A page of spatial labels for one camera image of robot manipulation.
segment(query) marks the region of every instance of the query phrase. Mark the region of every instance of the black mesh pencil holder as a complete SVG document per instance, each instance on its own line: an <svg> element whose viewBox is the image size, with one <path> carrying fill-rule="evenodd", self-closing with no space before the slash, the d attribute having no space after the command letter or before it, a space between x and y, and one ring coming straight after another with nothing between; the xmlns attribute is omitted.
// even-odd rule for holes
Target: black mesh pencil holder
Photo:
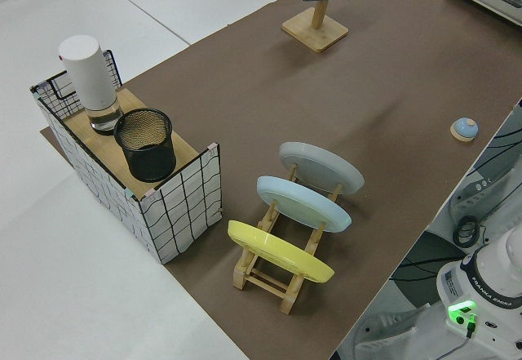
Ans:
<svg viewBox="0 0 522 360"><path fill-rule="evenodd" d="M157 182L174 170L171 133L170 119L157 109L133 109L119 119L114 138L137 180Z"/></svg>

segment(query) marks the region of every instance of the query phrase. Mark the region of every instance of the light blue plate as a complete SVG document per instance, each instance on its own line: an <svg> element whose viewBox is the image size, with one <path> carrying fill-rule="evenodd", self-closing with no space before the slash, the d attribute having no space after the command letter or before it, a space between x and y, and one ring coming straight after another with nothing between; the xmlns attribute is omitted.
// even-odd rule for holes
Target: light blue plate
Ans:
<svg viewBox="0 0 522 360"><path fill-rule="evenodd" d="M285 142L279 148L279 158L287 169L297 165L297 179L327 193L342 184L341 194L354 194L365 184L365 178L352 164L315 145Z"/></svg>
<svg viewBox="0 0 522 360"><path fill-rule="evenodd" d="M324 222L326 232L342 232L352 223L339 205L289 180L260 176L258 194L268 205L276 201L277 211L310 228L318 229Z"/></svg>

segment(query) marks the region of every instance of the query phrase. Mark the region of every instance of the green light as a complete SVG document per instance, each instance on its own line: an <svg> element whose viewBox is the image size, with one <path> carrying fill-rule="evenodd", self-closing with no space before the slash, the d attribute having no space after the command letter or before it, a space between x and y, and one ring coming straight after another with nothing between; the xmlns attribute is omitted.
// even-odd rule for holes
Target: green light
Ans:
<svg viewBox="0 0 522 360"><path fill-rule="evenodd" d="M463 301L462 303L450 305L448 307L448 311L450 313L454 313L455 311L459 311L460 309L465 309L465 308L474 309L475 302L472 300L466 300L466 301Z"/></svg>

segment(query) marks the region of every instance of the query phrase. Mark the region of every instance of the white cylindrical container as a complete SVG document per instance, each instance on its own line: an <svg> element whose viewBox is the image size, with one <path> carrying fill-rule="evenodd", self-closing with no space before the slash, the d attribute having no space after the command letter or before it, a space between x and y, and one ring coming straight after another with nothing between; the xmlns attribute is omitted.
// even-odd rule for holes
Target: white cylindrical container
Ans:
<svg viewBox="0 0 522 360"><path fill-rule="evenodd" d="M112 134L122 111L98 41L87 35L72 36L60 44L58 53L92 128Z"/></svg>

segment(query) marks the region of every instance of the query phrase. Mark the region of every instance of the brown table mat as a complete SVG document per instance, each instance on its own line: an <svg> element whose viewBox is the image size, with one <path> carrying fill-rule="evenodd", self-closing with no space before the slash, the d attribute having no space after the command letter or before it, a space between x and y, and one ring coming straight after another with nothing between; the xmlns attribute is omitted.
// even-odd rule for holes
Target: brown table mat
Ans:
<svg viewBox="0 0 522 360"><path fill-rule="evenodd" d="M166 268L256 360L329 358L522 94L520 28L475 4L333 0L327 15L350 32L321 54L280 28L310 6L274 2L125 84L196 150L221 144L223 219ZM470 144L449 133L464 116L480 126ZM285 141L337 153L366 180L339 200L352 226L317 249L335 275L305 282L290 316L232 286L241 249L226 234L230 219L261 219L256 180L285 176ZM302 247L309 235L284 217L273 233Z"/></svg>

